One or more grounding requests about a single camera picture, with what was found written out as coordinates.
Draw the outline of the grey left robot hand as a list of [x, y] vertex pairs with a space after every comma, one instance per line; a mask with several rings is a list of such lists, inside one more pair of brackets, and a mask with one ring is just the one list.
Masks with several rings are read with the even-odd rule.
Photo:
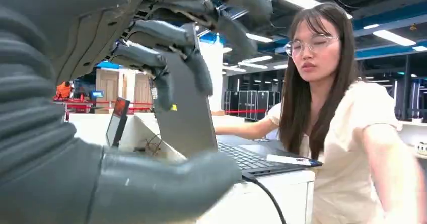
[[208, 212], [241, 179], [229, 156], [169, 163], [86, 143], [53, 102], [56, 87], [109, 57], [146, 70], [162, 110], [172, 67], [213, 94], [193, 23], [224, 35], [239, 60], [256, 43], [215, 1], [269, 21], [270, 0], [1, 0], [1, 223], [179, 223]]

